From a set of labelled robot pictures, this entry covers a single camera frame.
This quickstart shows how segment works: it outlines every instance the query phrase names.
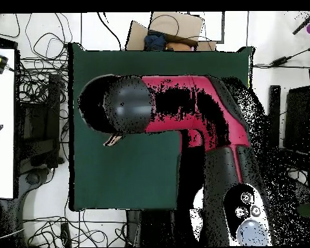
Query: white table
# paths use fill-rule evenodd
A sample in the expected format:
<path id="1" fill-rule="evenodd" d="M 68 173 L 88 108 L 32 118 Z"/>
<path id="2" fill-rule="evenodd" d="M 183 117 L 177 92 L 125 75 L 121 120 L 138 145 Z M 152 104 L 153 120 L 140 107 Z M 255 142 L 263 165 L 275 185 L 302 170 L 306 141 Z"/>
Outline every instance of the white table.
<path id="1" fill-rule="evenodd" d="M 0 49 L 14 68 L 13 49 Z M 5 70 L 0 74 L 0 198 L 13 198 L 14 185 L 14 73 Z"/>

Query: cardboard box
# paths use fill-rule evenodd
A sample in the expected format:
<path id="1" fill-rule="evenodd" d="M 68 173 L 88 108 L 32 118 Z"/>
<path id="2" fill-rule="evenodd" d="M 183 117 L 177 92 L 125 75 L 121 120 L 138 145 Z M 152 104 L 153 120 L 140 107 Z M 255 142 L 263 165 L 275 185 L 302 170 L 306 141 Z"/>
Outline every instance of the cardboard box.
<path id="1" fill-rule="evenodd" d="M 144 50 L 144 39 L 148 30 L 166 34 L 167 42 L 179 42 L 190 47 L 198 45 L 203 19 L 179 12 L 153 12 L 149 27 L 131 22 L 129 38 L 125 50 Z"/>
<path id="2" fill-rule="evenodd" d="M 196 51 L 214 51 L 216 49 L 215 41 L 198 41 Z"/>

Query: black monitor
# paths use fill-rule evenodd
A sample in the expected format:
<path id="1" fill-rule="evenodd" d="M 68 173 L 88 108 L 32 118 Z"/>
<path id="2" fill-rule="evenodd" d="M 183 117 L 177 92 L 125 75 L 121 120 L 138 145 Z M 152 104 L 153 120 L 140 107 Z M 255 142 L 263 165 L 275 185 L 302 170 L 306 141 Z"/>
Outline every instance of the black monitor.
<path id="1" fill-rule="evenodd" d="M 310 153 L 310 86 L 289 90 L 284 147 Z"/>

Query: dark green board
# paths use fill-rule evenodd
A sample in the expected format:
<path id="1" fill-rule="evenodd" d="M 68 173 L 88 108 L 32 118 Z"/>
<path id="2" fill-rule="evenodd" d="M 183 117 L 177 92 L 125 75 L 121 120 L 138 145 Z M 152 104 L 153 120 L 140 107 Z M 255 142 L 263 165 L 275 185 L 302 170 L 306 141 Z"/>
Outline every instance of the dark green board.
<path id="1" fill-rule="evenodd" d="M 233 76 L 247 86 L 254 48 L 239 52 L 98 52 L 72 44 L 72 49 L 73 208 L 176 208 L 178 133 L 133 134 L 113 147 L 104 147 L 109 135 L 88 128 L 77 108 L 78 97 L 90 80 L 105 74 Z"/>

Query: black border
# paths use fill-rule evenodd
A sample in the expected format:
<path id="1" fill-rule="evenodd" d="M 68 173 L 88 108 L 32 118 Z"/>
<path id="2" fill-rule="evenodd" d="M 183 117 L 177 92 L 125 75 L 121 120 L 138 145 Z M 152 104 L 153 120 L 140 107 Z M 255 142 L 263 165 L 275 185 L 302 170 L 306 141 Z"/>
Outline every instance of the black border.
<path id="1" fill-rule="evenodd" d="M 15 79 L 14 79 L 14 167 L 13 167 L 13 199 L 18 198 L 18 186 L 19 186 L 19 153 L 20 153 L 20 132 L 19 132 L 19 115 L 20 115 L 20 99 L 19 99 L 19 86 L 20 86 L 20 75 L 21 69 L 19 67 L 19 62 L 21 55 L 17 49 L 18 44 L 14 41 L 0 38 L 0 49 L 12 49 L 15 51 Z M 6 198 L 0 198 L 0 200 L 12 200 Z"/>
<path id="2" fill-rule="evenodd" d="M 68 43 L 68 122 L 69 122 L 69 190 L 68 208 L 75 212 L 75 163 L 74 163 L 74 49 L 73 43 Z"/>

